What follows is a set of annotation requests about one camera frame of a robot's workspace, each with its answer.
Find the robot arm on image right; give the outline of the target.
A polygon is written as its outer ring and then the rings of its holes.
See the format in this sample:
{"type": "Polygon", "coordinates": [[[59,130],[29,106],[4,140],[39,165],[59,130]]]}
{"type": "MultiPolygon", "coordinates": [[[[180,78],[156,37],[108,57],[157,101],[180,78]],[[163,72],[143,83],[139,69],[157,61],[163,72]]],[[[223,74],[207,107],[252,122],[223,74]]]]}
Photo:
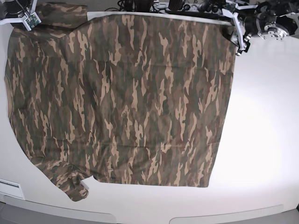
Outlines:
{"type": "Polygon", "coordinates": [[[252,37],[282,41],[299,35],[297,0],[269,0],[254,5],[227,0],[221,11],[235,26],[229,40],[238,48],[238,56],[249,50],[252,37]]]}

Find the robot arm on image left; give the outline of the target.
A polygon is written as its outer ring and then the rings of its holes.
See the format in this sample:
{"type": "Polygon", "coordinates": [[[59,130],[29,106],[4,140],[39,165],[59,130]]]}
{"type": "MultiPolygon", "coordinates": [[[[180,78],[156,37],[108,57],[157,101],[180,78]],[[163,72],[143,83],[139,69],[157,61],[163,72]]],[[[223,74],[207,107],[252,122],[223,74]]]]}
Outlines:
{"type": "Polygon", "coordinates": [[[1,0],[0,20],[29,18],[36,8],[36,0],[1,0]]]}

